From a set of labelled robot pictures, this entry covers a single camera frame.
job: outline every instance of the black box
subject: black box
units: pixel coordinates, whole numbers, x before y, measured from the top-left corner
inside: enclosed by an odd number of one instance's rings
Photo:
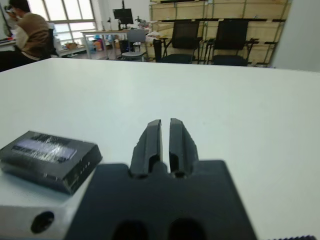
[[[0,150],[3,172],[71,195],[101,159],[95,143],[33,131]]]

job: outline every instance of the desk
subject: desk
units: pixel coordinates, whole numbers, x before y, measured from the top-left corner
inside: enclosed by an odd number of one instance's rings
[[[86,37],[87,35],[102,35],[102,42],[104,44],[104,52],[105,52],[106,56],[108,57],[105,35],[124,35],[124,39],[126,39],[128,31],[129,31],[128,29],[124,29],[124,30],[120,30],[120,31],[119,30],[83,31],[82,35],[84,38],[85,48],[86,48],[86,53],[88,55],[88,59],[91,59],[91,53],[90,53],[90,49],[89,49],[89,45],[88,45],[88,40]],[[115,41],[112,42],[112,48],[113,48],[113,52],[114,52],[114,57],[117,58]]]
[[[51,58],[0,73],[0,148],[34,130],[96,142],[103,163],[129,165],[162,119],[169,166],[178,118],[200,159],[226,161],[258,239],[319,239],[319,89],[316,72]],[[72,208],[89,180],[68,197],[0,172],[0,205]]]
[[[14,46],[15,44],[16,44],[16,40],[0,43],[0,49],[6,48],[6,47],[10,47],[10,46]]]

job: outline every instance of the black electronic device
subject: black electronic device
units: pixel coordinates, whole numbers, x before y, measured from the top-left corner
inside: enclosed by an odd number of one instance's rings
[[[114,19],[119,19],[120,24],[125,25],[125,28],[128,24],[134,24],[131,8],[114,9],[113,14]]]
[[[199,161],[176,118],[170,123],[171,173],[162,156],[161,121],[154,120],[134,148],[130,168],[96,168],[65,240],[257,240],[226,163]]]
[[[74,194],[101,161],[95,143],[28,131],[0,150],[2,171]]]

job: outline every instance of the office chair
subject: office chair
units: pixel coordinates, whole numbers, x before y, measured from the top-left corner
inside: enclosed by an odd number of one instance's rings
[[[258,43],[256,41],[257,39],[253,38],[250,41],[246,41],[247,30],[248,21],[232,19],[220,21],[216,39],[211,39],[213,41],[209,41],[211,44],[211,46],[209,46],[209,56],[211,47],[213,47],[211,64],[225,66],[247,66],[252,47],[254,44]],[[245,46],[247,48],[247,57],[243,58],[242,56],[238,55],[238,51],[243,50]],[[237,54],[215,55],[215,50],[237,50]]]
[[[168,44],[164,40],[164,53],[161,60],[162,63],[171,64],[191,64],[195,59],[195,50],[198,49],[199,58],[199,38],[198,38],[198,21],[175,21],[173,26],[172,39]],[[167,55],[167,48],[172,43],[175,49],[190,49],[191,54],[174,53]]]
[[[59,54],[57,53],[57,50],[54,46],[54,30],[52,28],[49,28],[48,30],[48,39],[46,42],[46,46],[40,48],[41,51],[41,55],[42,57],[40,58],[40,60],[45,60],[45,59],[49,59],[51,58],[51,56],[55,55],[59,57]]]
[[[128,52],[123,52],[121,55],[125,60],[134,60],[134,59],[141,59],[143,61],[143,56],[146,54],[147,59],[148,51],[146,45],[146,32],[143,29],[132,29],[127,34],[127,41],[128,41]],[[131,43],[144,43],[145,45],[145,52],[139,51],[132,51]]]

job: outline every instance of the computer monitor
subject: computer monitor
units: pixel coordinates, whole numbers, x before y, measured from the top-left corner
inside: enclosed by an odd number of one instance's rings
[[[134,24],[131,8],[113,9],[115,19],[120,19],[121,24]]]

